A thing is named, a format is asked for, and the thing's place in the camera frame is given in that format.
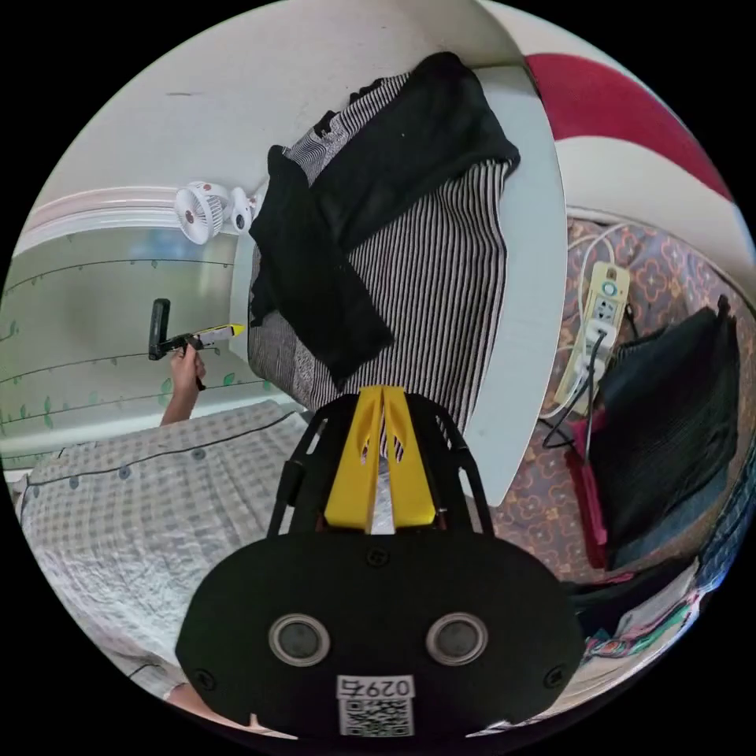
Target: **colorful fabric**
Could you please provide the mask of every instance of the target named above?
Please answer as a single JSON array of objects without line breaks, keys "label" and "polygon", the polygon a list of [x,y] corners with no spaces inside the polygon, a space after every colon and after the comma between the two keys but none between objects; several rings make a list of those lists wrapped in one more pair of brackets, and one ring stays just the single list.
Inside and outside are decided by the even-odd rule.
[{"label": "colorful fabric", "polygon": [[698,600],[699,594],[693,594],[689,599],[678,604],[661,622],[652,628],[644,628],[638,635],[610,638],[605,632],[598,633],[587,641],[585,654],[580,664],[585,664],[594,656],[618,659],[638,654],[675,624],[686,623],[694,613],[694,605]]}]

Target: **power plug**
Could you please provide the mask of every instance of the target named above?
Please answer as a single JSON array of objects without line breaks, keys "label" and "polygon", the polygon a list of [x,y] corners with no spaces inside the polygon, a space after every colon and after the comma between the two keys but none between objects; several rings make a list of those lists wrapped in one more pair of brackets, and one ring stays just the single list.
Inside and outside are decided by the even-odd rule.
[{"label": "power plug", "polygon": [[610,349],[617,342],[617,329],[610,321],[604,321],[599,317],[592,317],[585,326],[585,342],[587,351],[591,351],[593,345],[599,340],[601,334],[601,346]]},{"label": "power plug", "polygon": [[[589,366],[591,364],[591,355],[585,355],[582,354],[577,355],[577,359],[575,360],[575,365],[573,366],[573,370],[575,373],[577,373],[578,377],[580,378],[580,382],[582,383],[584,380],[588,380],[588,372],[589,372]],[[596,358],[593,362],[593,384],[596,385],[603,377],[604,373],[606,372],[606,363],[603,360],[599,360],[599,358]]]}]

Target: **floor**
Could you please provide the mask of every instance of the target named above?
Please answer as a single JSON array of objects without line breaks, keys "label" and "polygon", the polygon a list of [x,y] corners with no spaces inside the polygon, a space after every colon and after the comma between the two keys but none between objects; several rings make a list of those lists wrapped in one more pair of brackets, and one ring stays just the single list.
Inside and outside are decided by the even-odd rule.
[{"label": "floor", "polygon": [[[235,244],[221,235],[201,247],[179,231],[116,228],[15,257],[0,302],[3,468],[157,425],[172,383],[168,358],[147,359],[152,302],[171,300],[170,334],[226,323]],[[202,357],[207,391],[197,413],[280,395],[228,343]]]}]

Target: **label sticker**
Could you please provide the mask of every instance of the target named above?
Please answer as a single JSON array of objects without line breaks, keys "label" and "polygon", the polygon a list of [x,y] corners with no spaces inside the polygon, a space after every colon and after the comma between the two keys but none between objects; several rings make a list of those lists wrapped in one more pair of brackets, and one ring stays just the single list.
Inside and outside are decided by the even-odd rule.
[{"label": "label sticker", "polygon": [[339,730],[362,738],[414,735],[412,675],[356,677],[338,675]]}]

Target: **white wall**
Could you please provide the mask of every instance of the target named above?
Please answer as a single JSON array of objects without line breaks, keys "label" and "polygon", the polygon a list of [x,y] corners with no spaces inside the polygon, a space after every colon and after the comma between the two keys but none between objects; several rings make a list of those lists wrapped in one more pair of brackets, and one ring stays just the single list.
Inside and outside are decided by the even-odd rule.
[{"label": "white wall", "polygon": [[203,178],[252,191],[289,144],[372,82],[451,50],[519,62],[476,0],[284,0],[187,40],[121,89],[69,147],[36,206],[105,187]]}]

